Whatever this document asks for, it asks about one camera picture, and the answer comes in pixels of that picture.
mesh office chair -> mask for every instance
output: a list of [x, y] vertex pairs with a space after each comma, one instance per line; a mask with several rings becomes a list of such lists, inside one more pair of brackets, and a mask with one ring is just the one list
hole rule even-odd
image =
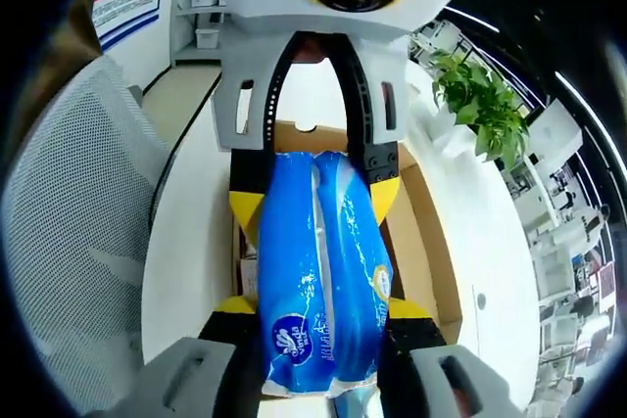
[[103, 57], [48, 106], [4, 190], [17, 304], [79, 412], [112, 406], [143, 363], [148, 210], [167, 157], [120, 69]]

